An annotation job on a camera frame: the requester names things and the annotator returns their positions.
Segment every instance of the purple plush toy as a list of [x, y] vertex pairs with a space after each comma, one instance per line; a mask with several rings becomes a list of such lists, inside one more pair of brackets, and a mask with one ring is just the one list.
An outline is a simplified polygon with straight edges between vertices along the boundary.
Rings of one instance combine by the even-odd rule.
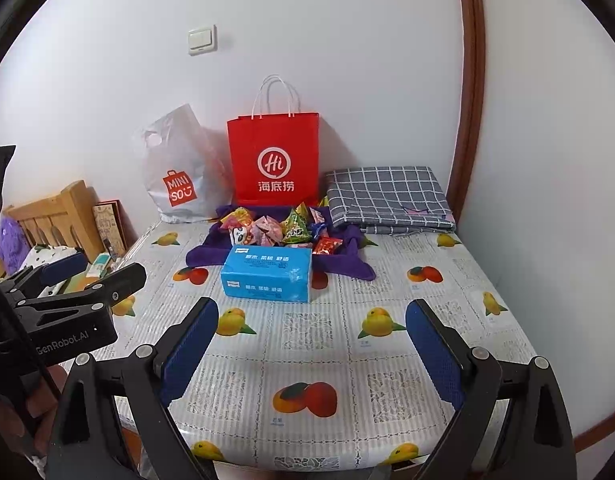
[[0, 218], [0, 258], [8, 275], [12, 275], [24, 262], [30, 245], [21, 226], [8, 216]]

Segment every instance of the red paper bag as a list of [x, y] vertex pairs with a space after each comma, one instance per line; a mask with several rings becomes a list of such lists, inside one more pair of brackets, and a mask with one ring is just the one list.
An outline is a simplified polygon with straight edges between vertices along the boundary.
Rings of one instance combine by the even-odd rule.
[[[288, 113], [254, 114], [266, 84], [281, 81]], [[297, 205], [318, 202], [318, 114], [292, 112], [293, 98], [277, 75], [268, 76], [252, 114], [228, 121], [238, 205]]]

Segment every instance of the light switch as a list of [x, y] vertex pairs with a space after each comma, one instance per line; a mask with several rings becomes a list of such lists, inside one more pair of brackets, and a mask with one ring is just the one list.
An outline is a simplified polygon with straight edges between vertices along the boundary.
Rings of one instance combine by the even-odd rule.
[[188, 32], [188, 54], [194, 56], [202, 52], [216, 50], [217, 27], [197, 28]]

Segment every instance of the folded blanket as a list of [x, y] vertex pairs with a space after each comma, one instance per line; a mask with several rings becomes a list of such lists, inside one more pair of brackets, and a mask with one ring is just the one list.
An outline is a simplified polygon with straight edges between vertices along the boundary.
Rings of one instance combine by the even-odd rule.
[[326, 174], [335, 226], [374, 234], [453, 232], [456, 222], [428, 166], [374, 166]]
[[[227, 215], [236, 209], [235, 205], [221, 206], [217, 209], [219, 218]], [[253, 206], [248, 209], [252, 211], [256, 218], [262, 215], [282, 221], [290, 214], [287, 206]], [[330, 272], [332, 274], [343, 274], [360, 280], [371, 281], [377, 277], [374, 269], [361, 260], [359, 256], [359, 245], [363, 240], [363, 234], [355, 225], [342, 226], [335, 228], [332, 226], [330, 212], [327, 207], [319, 207], [319, 211], [325, 217], [328, 224], [328, 233], [333, 238], [343, 240], [343, 245], [336, 254], [312, 254], [312, 269]], [[230, 235], [227, 231], [219, 229], [220, 222], [216, 222], [205, 238], [203, 244], [193, 248], [185, 256], [185, 263], [188, 267], [204, 267], [212, 265], [223, 265], [225, 263], [232, 244]]]

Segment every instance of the floral tablecloth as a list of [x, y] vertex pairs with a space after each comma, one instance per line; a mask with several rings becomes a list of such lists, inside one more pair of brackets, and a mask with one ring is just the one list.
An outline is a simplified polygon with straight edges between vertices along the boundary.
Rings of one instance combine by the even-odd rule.
[[[118, 341], [94, 353], [97, 359], [126, 356], [156, 342], [201, 296], [214, 299], [217, 334], [185, 395], [170, 406], [200, 456], [303, 471], [425, 457], [453, 408], [439, 398], [402, 329], [414, 298], [425, 298], [470, 346], [522, 363], [534, 355], [456, 235], [370, 235], [377, 245], [361, 252], [376, 280], [315, 273], [309, 303], [272, 303], [226, 297], [218, 266], [184, 268], [185, 254], [209, 227], [159, 223], [141, 237], [123, 261], [141, 263], [148, 274], [134, 316], [115, 316]], [[118, 407], [133, 429], [126, 399]], [[504, 412], [500, 401], [489, 444]]]

